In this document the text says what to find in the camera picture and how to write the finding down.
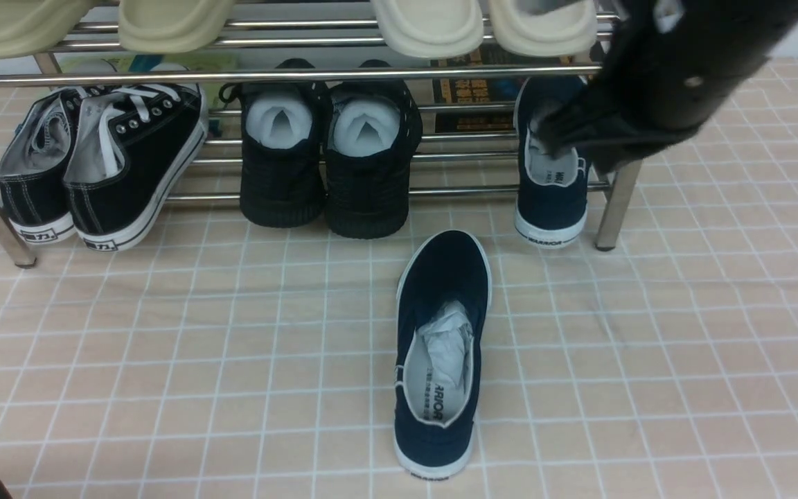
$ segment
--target metal shoe rack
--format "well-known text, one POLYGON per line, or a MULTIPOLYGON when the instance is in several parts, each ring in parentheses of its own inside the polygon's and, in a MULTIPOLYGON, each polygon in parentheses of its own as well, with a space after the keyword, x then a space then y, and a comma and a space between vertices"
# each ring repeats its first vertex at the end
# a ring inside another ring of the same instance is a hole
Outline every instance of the metal shoe rack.
MULTIPOLYGON (((238 0, 238 3, 252 3, 252 0, 238 0)), ((114 7, 115 1, 102 2, 101 6, 114 7)), ((611 12, 599 13, 601 24, 612 23, 618 19, 617 14, 611 12)), ((385 45, 379 35, 329 35, 321 37, 323 30, 341 29, 376 29, 374 19, 334 19, 334 20, 230 20, 224 30, 231 31, 231 37, 221 37, 210 48, 212 49, 239 49, 239 48, 282 48, 282 49, 311 49, 311 48, 346 48, 346 47, 381 47, 385 45), (290 30, 302 31, 308 37, 254 37, 255 32, 272 32, 290 30), (243 32, 235 37, 235 32, 243 32)), ((157 72, 157 73, 111 73, 110 75, 64 75, 54 57, 56 53, 113 53, 120 51, 119 42, 113 38, 118 26, 115 22, 82 22, 73 29, 71 35, 108 35, 111 39, 66 39, 60 42, 47 53, 35 54, 35 62, 41 70, 41 75, 11 75, 0 76, 0 87, 57 87, 62 85, 137 85, 149 82, 292 82, 292 81, 349 81, 349 80, 375 80, 402 78, 405 80, 439 79, 439 78, 501 78, 520 76, 568 76, 591 75, 599 70, 598 64, 572 64, 568 66, 557 65, 532 65, 532 66, 478 66, 478 67, 415 67, 415 69, 342 69, 342 70, 265 70, 265 71, 231 71, 219 73, 200 72, 157 72)), ((601 41, 608 40, 611 31, 599 31, 601 41)), ((492 35, 485 35, 484 44, 493 44, 492 35)), ((513 110, 513 102, 499 102, 474 105, 421 105, 422 113, 436 113, 442 111, 453 112, 507 112, 513 110)), ((238 110, 213 110, 212 117, 238 117, 238 110)), ((485 141, 500 141, 514 139, 513 132, 462 132, 441 133, 425 135, 424 144, 436 143, 462 143, 485 141)), ((239 146, 239 139, 211 139, 209 146, 239 146)), ((514 160, 516 150, 487 151, 487 152, 419 152, 413 162, 442 162, 442 161, 498 161, 514 160)), ((213 158, 199 159, 193 166, 239 168, 241 158, 213 158)), ((605 194, 605 209, 602 221, 596 235, 595 246, 599 250, 612 250, 617 243, 624 216, 630 204, 630 197, 636 186, 637 176, 641 164, 630 164, 611 175, 592 180, 589 189, 592 192, 605 194)), ((431 189, 412 189, 411 195, 418 196, 494 196, 513 195, 516 192, 515 184, 500 184, 500 186, 451 186, 432 187, 431 189)), ((237 202, 238 193, 181 193, 169 195, 168 203, 203 204, 212 202, 237 202)), ((6 215, 0 206, 0 243, 20 268, 32 268, 35 265, 35 254, 23 243, 12 230, 6 215)))

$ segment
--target sneaker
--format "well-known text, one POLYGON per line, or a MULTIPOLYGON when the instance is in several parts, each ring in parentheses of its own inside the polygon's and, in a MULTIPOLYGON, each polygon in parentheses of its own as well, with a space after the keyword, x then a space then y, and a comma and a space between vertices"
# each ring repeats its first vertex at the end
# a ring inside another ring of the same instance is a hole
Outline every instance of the sneaker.
POLYGON ((472 454, 479 341, 491 305, 482 245, 464 231, 431 237, 402 273, 396 301, 396 457, 416 477, 445 480, 472 454))
MULTIPOLYGON (((105 60, 88 61, 77 73, 107 73, 105 60)), ((14 230, 30 244, 50 244, 75 233, 60 181, 76 147, 79 108, 111 87, 63 87, 35 101, 0 161, 2 205, 14 230)))
MULTIPOLYGON (((362 67, 389 67, 369 60, 362 67)), ((409 162, 423 124, 402 80, 332 88, 326 220, 338 236, 387 237, 408 219, 409 162)))
POLYGON ((516 99, 513 125, 519 135, 516 230, 538 247, 568 246, 587 220, 589 164, 576 149, 554 159, 536 139, 538 124, 579 92, 578 76, 529 78, 516 99))
POLYGON ((117 252, 140 243, 208 132, 208 102, 195 83, 126 86, 83 102, 64 186, 85 245, 117 252))
MULTIPOLYGON (((311 69, 292 59, 279 69, 311 69)), ((298 227, 326 207, 319 174, 320 142, 330 120, 324 82, 232 83, 221 100, 242 105, 240 207, 254 224, 298 227)))

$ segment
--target floor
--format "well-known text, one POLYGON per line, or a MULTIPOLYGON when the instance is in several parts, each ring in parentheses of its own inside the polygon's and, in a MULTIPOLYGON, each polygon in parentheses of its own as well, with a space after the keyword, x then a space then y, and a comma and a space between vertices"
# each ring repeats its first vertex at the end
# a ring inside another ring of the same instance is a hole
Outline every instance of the floor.
MULTIPOLYGON (((35 97, 0 91, 0 154, 35 97)), ((513 182, 425 165, 418 186, 513 182)), ((234 190, 235 170, 184 190, 234 190)), ((386 240, 168 209, 119 255, 0 249, 0 479, 15 498, 798 497, 798 60, 643 167, 621 243, 559 252, 512 198, 415 202, 386 240), (393 456, 396 280, 477 234, 496 278, 470 466, 393 456)))

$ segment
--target white rubber sole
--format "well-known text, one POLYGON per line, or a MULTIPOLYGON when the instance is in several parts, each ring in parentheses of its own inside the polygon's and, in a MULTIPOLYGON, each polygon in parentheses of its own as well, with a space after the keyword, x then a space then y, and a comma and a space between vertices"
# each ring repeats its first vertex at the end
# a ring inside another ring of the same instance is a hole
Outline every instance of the white rubber sole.
POLYGON ((409 33, 407 29, 393 20, 393 16, 384 6, 386 1, 389 0, 371 0, 371 6, 373 6, 375 17, 378 20, 380 34, 383 35, 387 46, 397 53, 418 59, 446 59, 471 53, 479 48, 485 37, 485 26, 481 22, 481 10, 478 10, 479 21, 472 23, 470 29, 459 33, 459 38, 452 42, 442 42, 436 39, 427 40, 409 33))
POLYGON ((95 252, 124 252, 124 250, 130 250, 131 247, 137 246, 137 243, 140 243, 146 234, 150 233, 152 223, 159 217, 159 212, 162 211, 162 206, 165 205, 165 199, 171 192, 171 188, 174 187, 191 162, 196 159, 209 135, 209 111, 204 95, 202 102, 202 114, 200 114, 196 129, 193 130, 193 135, 187 139, 186 145, 168 168, 168 172, 159 181, 156 192, 153 193, 150 202, 147 203, 140 216, 129 227, 113 234, 85 234, 76 230, 88 249, 93 249, 95 252))
POLYGON ((20 239, 26 241, 26 244, 60 243, 61 240, 69 239, 76 233, 76 225, 73 224, 73 215, 70 213, 66 213, 50 224, 34 225, 34 227, 20 225, 13 220, 10 220, 10 224, 17 231, 20 239))
POLYGON ((551 231, 529 224, 529 222, 522 217, 522 213, 519 212, 519 209, 516 209, 516 218, 514 220, 516 231, 518 231, 520 236, 525 238, 525 240, 527 240, 529 243, 538 247, 544 247, 548 250, 559 250, 571 243, 574 243, 574 240, 577 239, 577 236, 580 236, 580 233, 583 232, 583 227, 586 225, 586 223, 586 211, 583 212, 583 217, 580 218, 576 224, 572 225, 572 227, 551 231))
MULTIPOLYGON (((152 29, 145 33, 142 26, 131 25, 124 20, 123 7, 120 4, 119 44, 125 49, 139 53, 190 53, 211 44, 219 37, 235 2, 236 0, 208 0, 206 3, 209 8, 205 10, 205 15, 199 19, 188 20, 184 24, 191 24, 193 27, 172 37, 162 37, 152 29)), ((159 3, 162 4, 161 8, 168 8, 168 2, 159 3)))
MULTIPOLYGON (((473 241, 476 243, 476 247, 479 248, 479 253, 482 255, 482 261, 485 262, 485 273, 488 275, 488 305, 487 310, 491 309, 491 288, 492 288, 492 280, 491 280, 491 265, 488 264, 488 255, 485 254, 485 247, 482 247, 482 243, 476 239, 475 236, 468 233, 468 231, 462 231, 462 233, 467 234, 473 241)), ((396 309, 399 309, 399 298, 402 296, 402 288, 405 287, 405 280, 408 279, 408 274, 411 272, 411 266, 414 265, 415 260, 418 259, 418 255, 424 250, 424 247, 427 247, 427 244, 430 244, 431 240, 434 240, 435 237, 439 236, 439 234, 434 234, 430 236, 427 240, 415 250, 414 255, 411 256, 411 260, 409 260, 408 265, 405 266, 405 271, 402 271, 402 276, 399 278, 399 286, 396 288, 396 309)), ((396 319, 396 328, 398 328, 398 318, 396 319)), ((402 465, 403 468, 408 470, 408 473, 412 475, 424 479, 424 480, 446 480, 450 477, 460 473, 463 468, 466 467, 466 464, 470 461, 470 457, 472 457, 472 443, 474 439, 470 439, 470 443, 466 446, 466 451, 463 452, 462 456, 457 459, 457 461, 452 462, 451 464, 446 464, 444 466, 424 466, 422 464, 418 464, 418 462, 412 461, 405 453, 402 452, 402 449, 399 448, 399 442, 396 441, 396 434, 393 433, 393 450, 396 452, 396 459, 399 460, 399 464, 402 465)))
POLYGON ((596 8, 590 0, 583 0, 582 4, 586 6, 582 18, 586 16, 586 19, 582 19, 577 26, 565 28, 564 31, 548 30, 553 35, 551 39, 545 39, 544 33, 526 34, 525 30, 520 29, 520 23, 513 22, 512 2, 491 0, 488 14, 495 40, 504 50, 530 57, 557 57, 589 51, 596 43, 596 32, 599 28, 596 8))
MULTIPOLYGON (((40 2, 40 8, 30 12, 25 19, 0 29, 0 59, 22 57, 51 48, 69 34, 94 4, 91 0, 64 0, 53 6, 42 6, 40 2)), ((8 4, 0 4, 0 9, 3 8, 9 8, 8 4)))
POLYGON ((447 480, 457 473, 461 473, 463 468, 470 462, 470 457, 472 457, 472 438, 459 460, 438 467, 422 466, 409 459, 407 455, 402 454, 402 449, 399 448, 399 442, 396 441, 396 434, 393 434, 393 450, 396 451, 396 458, 399 460, 399 465, 402 465, 403 468, 408 470, 408 473, 418 477, 418 479, 447 480))

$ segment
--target slipper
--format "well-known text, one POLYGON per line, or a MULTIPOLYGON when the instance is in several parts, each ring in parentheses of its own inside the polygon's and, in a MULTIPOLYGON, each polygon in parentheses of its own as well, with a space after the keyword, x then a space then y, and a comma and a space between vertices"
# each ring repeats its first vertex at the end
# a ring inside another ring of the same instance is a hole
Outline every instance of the slipper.
POLYGON ((0 59, 41 53, 63 40, 96 0, 0 0, 0 59))
POLYGON ((409 57, 468 54, 485 35, 478 0, 371 0, 371 6, 384 41, 409 57))
POLYGON ((236 0, 121 0, 119 42, 139 53, 189 53, 218 38, 236 0))
POLYGON ((522 0, 490 0, 491 28, 504 50, 532 57, 588 51, 596 42, 596 6, 582 0, 544 14, 526 11, 522 0))

